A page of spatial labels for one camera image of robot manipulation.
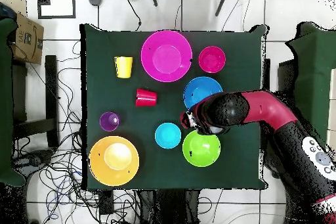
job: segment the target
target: red cup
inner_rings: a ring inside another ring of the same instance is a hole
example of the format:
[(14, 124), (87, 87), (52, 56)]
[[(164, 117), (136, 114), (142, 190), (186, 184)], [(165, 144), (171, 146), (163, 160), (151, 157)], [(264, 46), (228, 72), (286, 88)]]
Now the red cup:
[(156, 105), (157, 95), (143, 89), (136, 90), (135, 106), (154, 106)]

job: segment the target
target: blue bowl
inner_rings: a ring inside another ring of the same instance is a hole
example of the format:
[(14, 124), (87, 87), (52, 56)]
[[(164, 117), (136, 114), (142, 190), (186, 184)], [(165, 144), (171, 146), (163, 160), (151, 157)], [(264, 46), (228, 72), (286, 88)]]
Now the blue bowl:
[(183, 92), (183, 101), (187, 109), (214, 93), (223, 92), (221, 85), (213, 78), (202, 76), (188, 83)]
[(175, 148), (181, 140), (181, 130), (173, 123), (163, 123), (155, 131), (155, 141), (161, 148)]

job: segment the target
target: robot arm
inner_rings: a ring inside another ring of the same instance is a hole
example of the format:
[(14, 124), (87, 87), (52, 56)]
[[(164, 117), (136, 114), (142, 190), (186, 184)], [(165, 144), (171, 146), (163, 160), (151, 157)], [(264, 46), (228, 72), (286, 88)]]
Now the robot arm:
[(199, 134), (225, 133), (232, 125), (266, 122), (274, 130), (280, 160), (304, 200), (324, 223), (336, 224), (336, 168), (294, 113), (266, 91), (217, 93), (203, 99), (180, 117), (185, 128)]

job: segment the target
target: bowl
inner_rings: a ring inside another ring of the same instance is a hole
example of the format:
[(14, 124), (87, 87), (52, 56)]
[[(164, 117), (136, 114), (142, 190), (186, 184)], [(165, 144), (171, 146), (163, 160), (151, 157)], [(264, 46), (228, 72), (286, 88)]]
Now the bowl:
[(202, 50), (198, 57), (198, 63), (202, 70), (214, 74), (225, 65), (225, 54), (216, 46), (209, 46)]
[(201, 76), (188, 83), (183, 92), (184, 105), (190, 109), (206, 97), (223, 92), (221, 85), (213, 78)]
[(181, 140), (181, 130), (174, 123), (162, 123), (155, 131), (155, 141), (161, 148), (175, 148)]
[(155, 32), (141, 48), (141, 63), (147, 74), (155, 80), (173, 82), (189, 70), (192, 48), (178, 32)]
[(182, 144), (186, 160), (197, 167), (213, 164), (221, 153), (221, 142), (216, 135), (200, 135), (197, 131), (190, 132)]
[(93, 177), (104, 185), (128, 183), (139, 167), (135, 146), (120, 136), (107, 136), (96, 142), (89, 154), (89, 168)]

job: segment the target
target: dark green tablecloth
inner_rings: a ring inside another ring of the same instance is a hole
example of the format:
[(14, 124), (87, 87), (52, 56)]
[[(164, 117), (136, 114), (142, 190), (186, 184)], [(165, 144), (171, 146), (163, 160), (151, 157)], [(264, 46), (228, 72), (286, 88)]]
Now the dark green tablecloth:
[[(138, 150), (140, 167), (135, 177), (123, 189), (171, 188), (245, 188), (263, 189), (259, 179), (260, 129), (256, 123), (235, 126), (219, 135), (221, 153), (211, 166), (197, 168), (182, 154), (182, 142), (190, 130), (179, 124), (186, 110), (182, 92), (187, 83), (198, 76), (216, 79), (225, 91), (248, 91), (261, 85), (261, 37), (266, 27), (251, 33), (182, 32), (192, 47), (193, 61), (188, 73), (173, 83), (152, 79), (142, 67), (140, 50), (152, 32), (104, 32), (85, 25), (87, 67), (87, 154), (101, 138), (119, 135), (130, 140)], [(198, 55), (206, 46), (221, 47), (226, 64), (217, 74), (206, 74), (198, 65)], [(119, 79), (114, 66), (115, 56), (132, 56), (130, 79)], [(157, 92), (155, 107), (135, 107), (136, 89)], [(102, 113), (120, 114), (121, 124), (113, 133), (99, 125)], [(160, 148), (154, 140), (159, 124), (173, 122), (182, 131), (180, 144), (171, 150)], [(99, 183), (88, 169), (87, 188), (110, 189)]]

